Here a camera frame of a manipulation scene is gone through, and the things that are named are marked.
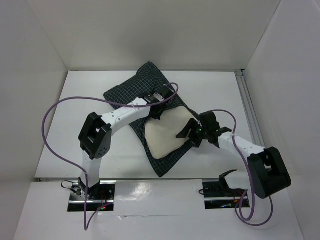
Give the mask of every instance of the black checkered cloth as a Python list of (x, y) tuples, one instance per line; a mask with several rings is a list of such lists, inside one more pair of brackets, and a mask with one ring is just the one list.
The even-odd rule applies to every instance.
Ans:
[[(105, 92), (103, 96), (107, 101), (129, 104), (141, 94), (154, 91), (156, 92), (160, 90), (163, 85), (168, 83), (169, 81), (165, 78), (162, 72), (152, 62), (147, 62), (140, 67), (135, 76), (121, 85)], [(180, 106), (186, 107), (195, 116), (195, 118), (199, 119), (199, 115), (189, 109), (178, 95), (168, 102), (165, 110), (174, 109)], [(112, 107), (114, 109), (119, 108), (119, 106), (114, 105)], [(189, 151), (192, 145), (190, 141), (187, 141), (183, 146), (171, 152), (166, 157), (161, 159), (153, 158), (145, 138), (145, 123), (149, 119), (150, 117), (139, 119), (131, 123), (130, 126), (133, 128), (135, 134), (144, 146), (145, 153), (155, 173), (161, 178), (170, 171), (170, 169), (186, 154), (186, 152)]]

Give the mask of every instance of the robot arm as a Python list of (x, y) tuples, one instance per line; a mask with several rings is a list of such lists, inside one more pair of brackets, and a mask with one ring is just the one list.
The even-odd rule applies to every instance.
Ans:
[[(128, 104), (146, 107), (121, 107), (103, 115), (97, 115), (95, 112), (89, 114), (79, 135), (80, 147), (82, 149), (82, 167), (87, 172), (89, 196), (100, 185), (99, 172), (101, 160), (110, 150), (111, 137), (121, 128), (136, 120), (148, 116), (160, 119), (166, 104), (162, 103), (157, 106), (147, 105), (161, 103), (172, 95), (172, 90), (164, 86), (158, 92), (143, 94)], [(86, 188), (85, 179), (86, 176), (82, 172), (78, 179), (82, 190)]]
[(200, 146), (202, 140), (208, 140), (216, 147), (239, 156), (233, 143), (233, 136), (237, 147), (247, 160), (255, 194), (259, 198), (265, 199), (291, 185), (291, 178), (278, 149), (257, 146), (237, 135), (233, 135), (231, 129), (220, 127), (216, 115), (212, 111), (200, 114), (199, 122), (190, 119), (176, 137), (189, 137), (196, 148)]

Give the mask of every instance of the white cushion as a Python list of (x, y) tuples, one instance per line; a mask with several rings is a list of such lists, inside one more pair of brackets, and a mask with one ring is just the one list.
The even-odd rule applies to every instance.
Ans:
[(145, 124), (145, 139), (155, 159), (161, 159), (185, 144), (189, 138), (176, 138), (188, 121), (194, 118), (184, 106), (179, 106), (161, 115), (161, 119), (150, 119)]

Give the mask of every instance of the white floor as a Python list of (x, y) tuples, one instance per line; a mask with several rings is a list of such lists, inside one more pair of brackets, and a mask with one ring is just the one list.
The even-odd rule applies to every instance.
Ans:
[[(274, 214), (261, 227), (238, 220), (234, 209), (205, 210), (200, 180), (122, 181), (114, 212), (95, 216), (84, 231), (82, 212), (67, 212), (70, 191), (60, 182), (31, 184), (14, 240), (302, 240), (287, 190), (273, 195)], [(244, 210), (247, 216), (249, 208)], [(270, 213), (256, 198), (253, 223)]]
[[(71, 96), (103, 98), (103, 93), (131, 78), (135, 71), (70, 71), (61, 99)], [(237, 121), (236, 133), (251, 141), (250, 130), (242, 104), (240, 91), (234, 72), (175, 72), (163, 74), (170, 82), (179, 84), (182, 100), (197, 113), (213, 109), (232, 112)], [(71, 100), (57, 107), (48, 134), (48, 142), (54, 150), (67, 159), (81, 164), (82, 154), (78, 135), (88, 114), (111, 112), (110, 105), (88, 101)], [(222, 127), (232, 128), (232, 118), (226, 113), (217, 114)], [(245, 170), (240, 158), (203, 141), (200, 148), (191, 149), (163, 177), (164, 179), (217, 178), (231, 170)], [(45, 147), (35, 177), (73, 178), (80, 171), (53, 156)], [(112, 137), (111, 150), (103, 158), (100, 177), (104, 179), (158, 179), (152, 169), (145, 150), (129, 127), (125, 127)]]

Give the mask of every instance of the wire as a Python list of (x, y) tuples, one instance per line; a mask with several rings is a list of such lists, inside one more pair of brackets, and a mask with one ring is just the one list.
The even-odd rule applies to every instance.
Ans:
[(103, 195), (104, 195), (104, 201), (105, 201), (105, 203), (107, 203), (107, 197), (105, 194), (103, 194)]
[(104, 203), (104, 195), (101, 192), (99, 192), (99, 194), (101, 195), (101, 203), (99, 205), (99, 208), (101, 208), (102, 204)]
[(72, 185), (71, 188), (65, 187), (65, 186), (64, 186), (64, 182), (68, 182), (68, 183), (71, 183), (71, 184), (74, 184), (74, 182), (73, 182), (73, 181), (69, 181), (69, 180), (64, 180), (64, 181), (61, 182), (61, 187), (62, 187), (63, 189), (68, 189), (68, 190), (70, 190), (71, 192), (73, 192), (74, 194), (77, 193), (77, 191), (74, 190), (74, 188), (80, 188), (79, 186), (74, 186), (74, 185)]
[(254, 227), (258, 227), (258, 226), (262, 226), (264, 224), (266, 224), (267, 222), (270, 221), (273, 213), (274, 213), (274, 204), (272, 202), (272, 199), (271, 197), (269, 196), (269, 200), (270, 200), (270, 204), (271, 204), (271, 211), (270, 211), (270, 215), (269, 217), (267, 218), (266, 221), (262, 222), (262, 223), (257, 223), (257, 224), (252, 224), (252, 223), (249, 223), (248, 221), (250, 221), (252, 219), (252, 217), (254, 216), (254, 213), (255, 213), (255, 207), (256, 207), (256, 198), (255, 198), (255, 187), (254, 187), (254, 182), (253, 182), (253, 179), (252, 179), (252, 175), (251, 175), (251, 172), (250, 172), (250, 168), (248, 166), (248, 163), (247, 163), (247, 160), (245, 158), (245, 156), (243, 155), (243, 153), (241, 152), (241, 150), (239, 149), (237, 143), (236, 143), (236, 138), (235, 138), (235, 132), (236, 132), (236, 129), (237, 129), (237, 120), (235, 118), (235, 116), (227, 111), (227, 110), (223, 110), (223, 109), (215, 109), (215, 110), (212, 110), (212, 112), (223, 112), (223, 113), (227, 113), (229, 114), (232, 118), (233, 118), (233, 121), (234, 121), (234, 127), (233, 127), (233, 130), (232, 130), (232, 143), (234, 145), (234, 148), (236, 149), (236, 151), (239, 153), (241, 159), (243, 160), (243, 163), (245, 165), (245, 168), (246, 168), (246, 171), (248, 173), (248, 176), (249, 176), (249, 181), (250, 181), (250, 186), (251, 186), (251, 195), (252, 195), (252, 201), (251, 201), (251, 211), (250, 211), (250, 215), (248, 217), (244, 217), (243, 213), (242, 213), (242, 207), (243, 207), (243, 202), (244, 202), (244, 198), (248, 192), (248, 190), (245, 190), (244, 193), (242, 194), (241, 196), (241, 199), (240, 199), (240, 202), (238, 202), (236, 205), (235, 205), (235, 213), (237, 215), (237, 217), (245, 224), (249, 225), (249, 226), (254, 226)]
[[(71, 164), (77, 168), (79, 168), (81, 171), (83, 171), (84, 173), (84, 176), (85, 176), (85, 194), (84, 194), (84, 210), (83, 210), (83, 218), (84, 218), (84, 230), (87, 231), (88, 228), (89, 228), (89, 224), (91, 222), (91, 219), (94, 217), (94, 215), (99, 212), (101, 210), (101, 208), (99, 207), (92, 215), (91, 217), (89, 218), (89, 221), (87, 222), (87, 200), (88, 200), (88, 173), (87, 171), (80, 165), (74, 163), (73, 161), (70, 161), (66, 158), (64, 158), (63, 156), (59, 155), (58, 153), (56, 153), (49, 145), (48, 141), (47, 141), (47, 138), (46, 138), (46, 133), (45, 133), (45, 126), (46, 126), (46, 120), (48, 118), (48, 115), (49, 113), (57, 106), (59, 105), (60, 103), (63, 103), (65, 101), (69, 101), (69, 100), (75, 100), (75, 99), (82, 99), (82, 100), (92, 100), (92, 101), (97, 101), (97, 102), (101, 102), (101, 103), (106, 103), (106, 104), (110, 104), (110, 105), (114, 105), (114, 106), (119, 106), (119, 107), (126, 107), (126, 108), (148, 108), (148, 107), (154, 107), (154, 106), (157, 106), (157, 105), (161, 105), (161, 104), (164, 104), (168, 101), (170, 101), (171, 99), (173, 99), (177, 94), (178, 94), (178, 91), (179, 91), (179, 85), (174, 83), (174, 82), (170, 82), (168, 84), (166, 84), (165, 86), (171, 86), (171, 85), (175, 85), (176, 86), (176, 90), (175, 92), (170, 96), (168, 97), (167, 99), (165, 99), (164, 101), (162, 102), (157, 102), (157, 103), (152, 103), (152, 104), (148, 104), (148, 105), (135, 105), (135, 106), (132, 106), (132, 105), (126, 105), (126, 104), (122, 104), (122, 103), (117, 103), (117, 102), (112, 102), (112, 101), (107, 101), (107, 100), (102, 100), (102, 99), (99, 99), (99, 98), (95, 98), (95, 97), (87, 97), (87, 96), (71, 96), (71, 97), (67, 97), (67, 98), (64, 98), (64, 99), (61, 99), (59, 101), (57, 101), (55, 104), (53, 104), (49, 109), (48, 111), (45, 113), (44, 117), (43, 117), (43, 120), (42, 120), (42, 125), (41, 125), (41, 134), (42, 134), (42, 139), (44, 141), (44, 145), (48, 148), (48, 150), (54, 155), (56, 156), (57, 158), (61, 159), (62, 161), (65, 161), (66, 163), (68, 164)], [(108, 205), (110, 205), (111, 203), (107, 203), (105, 205), (102, 206), (103, 207), (106, 207)]]
[(242, 194), (244, 194), (243, 192), (241, 192), (239, 189), (237, 189), (238, 193), (240, 194), (240, 196), (242, 196)]

